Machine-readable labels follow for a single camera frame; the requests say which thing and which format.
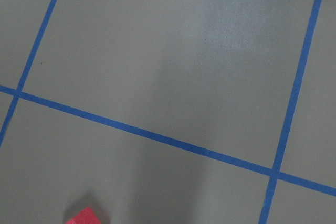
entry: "gray floor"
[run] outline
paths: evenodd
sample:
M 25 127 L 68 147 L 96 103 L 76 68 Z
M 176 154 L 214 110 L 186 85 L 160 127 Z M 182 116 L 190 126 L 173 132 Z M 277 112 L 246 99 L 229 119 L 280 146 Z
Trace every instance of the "gray floor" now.
M 314 0 L 58 0 L 23 91 L 272 168 Z M 0 0 L 16 89 L 50 0 Z M 336 187 L 335 0 L 323 0 L 282 172 Z M 12 96 L 0 92 L 0 123 Z M 0 223 L 258 223 L 269 177 L 19 99 Z M 334 223 L 279 181 L 268 223 Z

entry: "red sticky note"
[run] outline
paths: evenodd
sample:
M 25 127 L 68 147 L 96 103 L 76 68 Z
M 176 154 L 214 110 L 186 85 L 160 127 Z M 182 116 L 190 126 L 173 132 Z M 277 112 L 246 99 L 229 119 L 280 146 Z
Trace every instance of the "red sticky note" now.
M 85 208 L 65 224 L 101 224 L 90 207 Z

